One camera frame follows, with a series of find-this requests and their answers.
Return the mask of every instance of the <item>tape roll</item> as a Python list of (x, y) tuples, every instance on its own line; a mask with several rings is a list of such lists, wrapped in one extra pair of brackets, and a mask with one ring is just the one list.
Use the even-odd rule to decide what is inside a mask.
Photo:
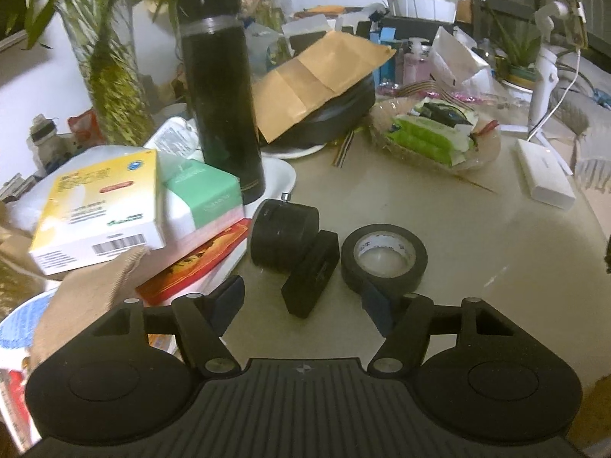
[(248, 236), (253, 263), (291, 272), (316, 239), (319, 224), (316, 208), (265, 200), (252, 219)]
[(387, 297), (414, 292), (427, 262), (427, 249), (422, 241), (396, 225), (361, 227), (341, 246), (341, 276), (358, 294), (368, 282)]

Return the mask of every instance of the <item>vase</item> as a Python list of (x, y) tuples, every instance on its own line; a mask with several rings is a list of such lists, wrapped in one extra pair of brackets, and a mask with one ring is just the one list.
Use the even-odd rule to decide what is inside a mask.
[(136, 66), (131, 0), (59, 0), (57, 10), (106, 142), (142, 146), (154, 122)]

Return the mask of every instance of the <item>thermos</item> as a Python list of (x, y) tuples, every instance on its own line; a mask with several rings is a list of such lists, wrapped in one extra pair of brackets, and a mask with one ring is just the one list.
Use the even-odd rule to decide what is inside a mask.
[(241, 0), (178, 0), (178, 29), (206, 164), (239, 178), (245, 205), (265, 191)]

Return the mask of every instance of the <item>white wall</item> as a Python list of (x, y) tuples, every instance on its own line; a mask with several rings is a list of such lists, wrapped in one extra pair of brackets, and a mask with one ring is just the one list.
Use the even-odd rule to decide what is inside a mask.
[[(382, 0), (283, 0), (285, 10), (296, 11), (317, 5), (364, 6)], [(167, 22), (150, 21), (143, 5), (134, 10), (136, 55), (142, 74), (153, 76), (157, 84), (170, 81), (178, 60), (175, 41)], [(91, 103), (72, 55), (68, 38), (58, 17), (42, 40), (46, 50), (22, 50), (17, 44), (0, 53), (0, 184), (21, 172), (24, 177), (36, 171), (26, 145), (32, 118), (42, 113), (56, 118), (60, 132), (68, 131), (66, 119), (78, 115)]]

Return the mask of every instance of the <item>silver screw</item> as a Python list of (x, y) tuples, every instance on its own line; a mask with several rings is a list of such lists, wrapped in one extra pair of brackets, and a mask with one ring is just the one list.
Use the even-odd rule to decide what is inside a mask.
[(403, 368), (403, 364), (396, 358), (378, 358), (373, 368), (384, 374), (394, 374)]
[(235, 363), (227, 358), (213, 358), (206, 362), (205, 368), (213, 374), (226, 374), (231, 372), (235, 367)]

